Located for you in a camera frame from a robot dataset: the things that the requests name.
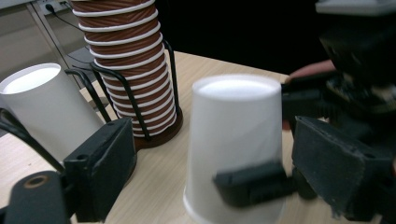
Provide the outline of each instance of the white paper cup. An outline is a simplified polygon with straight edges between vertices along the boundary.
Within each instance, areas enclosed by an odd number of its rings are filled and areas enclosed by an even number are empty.
[[[57,63],[7,77],[0,94],[29,134],[58,161],[104,125]]]
[[[281,160],[281,114],[280,84],[269,77],[229,74],[193,84],[183,201],[198,223],[276,223],[284,199],[232,208],[212,179],[220,172]]]

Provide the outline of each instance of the wooden table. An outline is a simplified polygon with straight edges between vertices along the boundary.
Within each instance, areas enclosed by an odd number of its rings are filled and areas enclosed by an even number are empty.
[[[181,52],[176,54],[177,85],[184,123],[179,133],[159,147],[142,149],[137,153],[137,165],[130,183],[120,193],[106,223],[117,224],[188,224],[195,223],[183,204],[183,190],[187,173],[187,154],[191,115],[191,85],[201,77],[221,74],[243,73],[274,77],[283,82],[286,76]],[[284,164],[291,171],[290,132],[283,132]],[[53,170],[40,156],[11,134],[0,138],[0,207],[6,206],[12,186],[23,177]],[[347,224],[343,217],[332,217],[329,205],[321,199],[310,202],[296,194],[287,198],[282,218],[277,224]],[[379,223],[378,218],[370,223]]]

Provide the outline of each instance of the table surface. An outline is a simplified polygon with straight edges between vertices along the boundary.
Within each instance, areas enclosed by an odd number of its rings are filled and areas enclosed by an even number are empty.
[[[223,74],[254,74],[273,77],[283,82],[286,76],[235,63],[226,63],[196,55],[175,52],[177,86],[184,122],[179,133],[169,142],[137,153],[137,165],[129,183],[120,193],[106,223],[196,223],[186,212],[183,190],[187,173],[187,154],[191,115],[191,85],[201,77]],[[81,93],[90,100],[87,92]],[[283,162],[291,171],[290,132],[282,133]],[[6,206],[9,193],[18,180],[27,175],[54,170],[20,139],[7,133],[0,138],[0,207]],[[321,199],[305,202],[296,194],[287,198],[286,208],[277,224],[347,224],[343,217],[334,218],[332,209]],[[375,218],[370,223],[379,223]]]

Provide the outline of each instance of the electrical outlet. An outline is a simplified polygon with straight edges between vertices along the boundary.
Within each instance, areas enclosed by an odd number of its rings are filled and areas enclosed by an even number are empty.
[[[41,11],[44,15],[52,14],[50,11],[46,9],[46,4],[52,5],[55,12],[62,11],[68,9],[66,0],[37,0],[38,5],[41,8]]]

